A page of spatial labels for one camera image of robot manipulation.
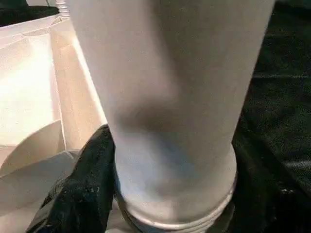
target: threaded base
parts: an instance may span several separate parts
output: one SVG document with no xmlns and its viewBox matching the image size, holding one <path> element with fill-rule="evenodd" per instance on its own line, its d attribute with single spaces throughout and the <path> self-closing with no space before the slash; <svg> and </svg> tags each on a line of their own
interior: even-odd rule
<svg viewBox="0 0 311 233">
<path fill-rule="evenodd" d="M 233 192 L 234 192 L 235 184 L 232 186 L 229 194 L 226 198 L 207 216 L 189 223 L 184 224 L 159 224 L 155 223 L 154 225 L 150 225 L 144 223 L 142 220 L 138 220 L 133 215 L 131 215 L 126 208 L 124 208 L 124 203 L 119 199 L 119 206 L 122 211 L 123 217 L 125 220 L 134 228 L 137 232 L 141 233 L 205 233 L 209 228 L 211 228 L 216 220 L 221 216 L 226 206 L 231 201 Z"/>
<path fill-rule="evenodd" d="M 66 6 L 65 0 L 55 0 L 56 6 L 58 8 L 59 14 L 61 17 L 70 17 L 69 10 Z"/>
</svg>

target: white tube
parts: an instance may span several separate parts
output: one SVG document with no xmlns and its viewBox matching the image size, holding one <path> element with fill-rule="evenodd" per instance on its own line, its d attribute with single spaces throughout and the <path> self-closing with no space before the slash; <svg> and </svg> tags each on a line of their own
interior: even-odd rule
<svg viewBox="0 0 311 233">
<path fill-rule="evenodd" d="M 68 0 L 138 225 L 201 232 L 230 201 L 231 139 L 272 0 Z"/>
<path fill-rule="evenodd" d="M 70 16 L 65 0 L 55 0 L 55 5 L 61 17 L 68 18 Z"/>
</svg>

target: paper bag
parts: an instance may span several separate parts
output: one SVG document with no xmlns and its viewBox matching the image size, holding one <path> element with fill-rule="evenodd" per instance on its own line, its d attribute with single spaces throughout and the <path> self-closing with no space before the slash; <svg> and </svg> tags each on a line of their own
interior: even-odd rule
<svg viewBox="0 0 311 233">
<path fill-rule="evenodd" d="M 70 19 L 0 28 L 0 223 L 44 198 L 105 123 Z"/>
</svg>

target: black fabric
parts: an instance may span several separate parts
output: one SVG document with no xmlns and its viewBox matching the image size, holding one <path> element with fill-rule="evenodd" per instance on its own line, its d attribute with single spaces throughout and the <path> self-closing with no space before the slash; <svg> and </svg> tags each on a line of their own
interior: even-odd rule
<svg viewBox="0 0 311 233">
<path fill-rule="evenodd" d="M 311 11 L 277 4 L 233 139 L 230 232 L 311 232 Z"/>
<path fill-rule="evenodd" d="M 58 14 L 56 7 L 27 6 L 14 9 L 0 7 L 0 27 Z"/>
<path fill-rule="evenodd" d="M 71 175 L 56 182 L 27 233 L 103 233 L 114 194 L 114 149 L 108 126 L 102 126 Z"/>
</svg>

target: cylindrical container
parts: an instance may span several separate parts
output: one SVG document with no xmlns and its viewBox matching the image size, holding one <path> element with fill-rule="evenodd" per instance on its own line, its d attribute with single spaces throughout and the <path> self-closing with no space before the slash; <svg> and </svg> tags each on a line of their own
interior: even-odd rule
<svg viewBox="0 0 311 233">
<path fill-rule="evenodd" d="M 137 227 L 202 232 L 230 201 L 231 139 L 272 0 L 68 0 Z"/>
</svg>

